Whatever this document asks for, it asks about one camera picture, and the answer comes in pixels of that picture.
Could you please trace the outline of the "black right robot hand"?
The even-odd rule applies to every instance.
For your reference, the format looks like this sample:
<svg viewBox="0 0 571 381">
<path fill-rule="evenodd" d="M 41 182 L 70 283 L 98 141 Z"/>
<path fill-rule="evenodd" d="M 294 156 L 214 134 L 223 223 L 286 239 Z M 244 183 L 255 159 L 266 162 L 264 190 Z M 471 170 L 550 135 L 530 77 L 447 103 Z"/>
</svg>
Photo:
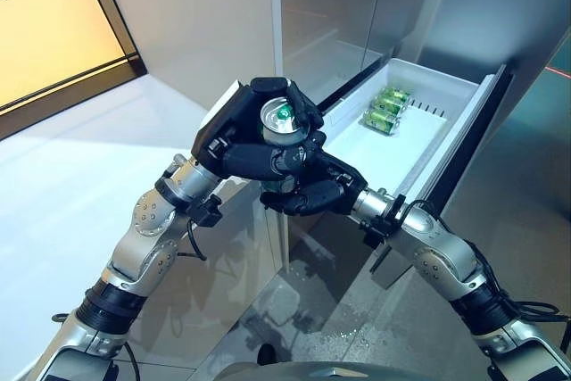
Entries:
<svg viewBox="0 0 571 381">
<path fill-rule="evenodd" d="M 288 216 L 310 216 L 323 211 L 347 215 L 368 182 L 351 165 L 325 152 L 327 136 L 314 131 L 295 148 L 286 148 L 278 159 L 291 165 L 285 184 L 266 185 L 261 203 Z"/>
</svg>

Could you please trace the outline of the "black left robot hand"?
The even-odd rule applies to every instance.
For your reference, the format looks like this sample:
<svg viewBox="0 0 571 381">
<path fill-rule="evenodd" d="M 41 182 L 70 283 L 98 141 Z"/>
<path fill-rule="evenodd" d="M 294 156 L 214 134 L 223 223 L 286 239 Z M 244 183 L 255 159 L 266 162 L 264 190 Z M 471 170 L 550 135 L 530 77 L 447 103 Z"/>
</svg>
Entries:
<svg viewBox="0 0 571 381">
<path fill-rule="evenodd" d="M 261 110 L 268 101 L 284 97 L 304 136 L 299 142 L 278 145 L 262 137 Z M 196 135 L 191 154 L 220 178 L 236 176 L 259 181 L 280 181 L 300 176 L 323 153 L 326 136 L 316 104 L 286 78 L 255 78 L 239 83 L 230 98 Z"/>
</svg>

